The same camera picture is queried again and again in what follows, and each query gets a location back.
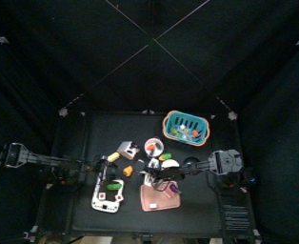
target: black tabletop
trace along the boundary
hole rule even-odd
[[[240,151],[236,124],[228,119],[226,114],[204,115],[210,127],[210,136],[201,147],[165,138],[161,126],[164,117],[165,114],[104,112],[86,112],[85,115],[70,114],[60,123],[53,155],[89,161],[98,154],[112,154],[122,141],[133,141],[144,147],[146,140],[154,136],[164,143],[164,152],[170,153],[180,164],[189,156],[206,160],[214,151],[228,149]],[[144,150],[137,152],[136,157],[148,161]],[[206,173],[186,175],[184,180],[177,182],[182,192],[178,208],[144,212],[140,199],[144,178],[137,173],[129,178],[122,176],[122,168],[133,164],[130,160],[121,157],[116,164],[118,165],[117,175],[124,180],[124,201],[118,211],[104,213],[92,208],[94,174],[89,174],[88,184],[77,191],[66,193],[60,188],[50,190],[49,200],[44,206],[46,217],[41,221],[48,231],[68,228],[70,232],[93,234],[150,233],[194,236],[214,236],[220,233],[217,196],[208,186]],[[57,222],[52,218],[53,216],[56,218],[58,212],[62,211],[68,212],[69,216],[65,215]]]

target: black enclosure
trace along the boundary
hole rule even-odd
[[[299,0],[0,0],[0,150],[77,153],[57,138],[84,113],[237,115],[261,239],[299,243],[297,42]],[[40,178],[0,170],[0,243],[36,224]]]

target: white object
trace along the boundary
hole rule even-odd
[[[149,162],[149,168],[153,168],[153,169],[157,169],[158,168],[158,160],[156,158],[153,158]],[[152,176],[149,173],[145,173],[145,176],[144,176],[144,184],[146,186],[152,186]]]
[[[148,147],[149,147],[150,144],[154,145],[153,152],[150,150],[148,150]],[[164,144],[160,141],[160,139],[157,139],[157,138],[149,139],[145,142],[144,148],[145,148],[145,153],[146,153],[148,157],[156,157],[164,152]]]
[[[173,159],[166,159],[161,164],[161,170],[170,167],[178,167],[178,163]]]
[[[122,185],[122,180],[116,179],[113,180],[114,182],[120,183]],[[122,201],[122,186],[118,189],[118,192],[116,194],[116,201],[108,201],[108,200],[102,200],[100,199],[100,195],[102,194],[100,192],[100,182],[97,182],[96,186],[94,186],[94,194],[93,194],[93,208],[98,211],[106,212],[106,213],[114,213],[118,208],[120,208],[120,203]]]
[[[236,120],[237,119],[237,114],[234,112],[229,112],[228,118],[229,118],[229,120]]]
[[[117,153],[129,160],[133,160],[136,152],[140,151],[138,148],[132,147],[132,143],[132,141],[124,141],[117,148]]]
[[[150,203],[150,204],[149,204],[149,208],[150,208],[150,209],[156,209],[156,208],[157,208],[156,203]]]
[[[68,116],[68,109],[66,108],[60,109],[58,114],[62,117]]]

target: teal basket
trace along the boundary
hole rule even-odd
[[[164,118],[162,133],[166,138],[200,147],[209,137],[209,125],[202,117],[170,111]]]

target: toy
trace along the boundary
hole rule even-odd
[[[122,184],[120,184],[120,183],[112,183],[112,184],[106,185],[106,189],[109,191],[117,191],[121,188],[121,186],[122,186]]]
[[[117,184],[120,185],[118,192],[114,195],[114,200],[106,199],[106,193],[102,193],[100,191],[100,181],[97,181],[94,186],[92,206],[96,210],[106,213],[114,213],[118,210],[120,203],[122,201],[122,180],[116,179],[113,180],[113,182],[117,182]]]
[[[112,153],[112,154],[108,156],[106,160],[108,160],[109,162],[114,162],[120,157],[121,157],[120,153],[118,153],[118,152],[114,152],[114,153]]]
[[[134,154],[140,151],[140,147],[132,141],[124,141],[117,148],[117,153],[122,155],[126,159],[132,160]]]
[[[106,213],[114,213],[118,210],[120,203],[122,201],[124,183],[122,183],[122,180],[120,180],[120,179],[114,179],[112,181],[108,181],[105,179],[108,167],[110,167],[110,163],[106,160],[105,156],[101,156],[94,165],[94,168],[97,171],[97,181],[96,181],[96,185],[94,185],[92,206],[98,211],[102,211]],[[113,196],[114,196],[113,198],[110,197],[110,194],[108,192],[105,192],[105,189],[108,189],[108,191],[117,191],[117,194],[113,194]]]
[[[158,156],[164,152],[164,144],[157,137],[145,142],[144,148],[149,158]]]
[[[194,137],[197,137],[197,136],[200,135],[200,133],[198,133],[197,130],[193,130],[193,131],[192,131],[192,134],[193,134]]]
[[[125,177],[129,177],[133,174],[133,167],[128,166],[122,169],[122,174]]]
[[[170,159],[172,158],[172,154],[170,153],[164,153],[158,156],[158,160],[160,161],[164,161],[166,159]]]

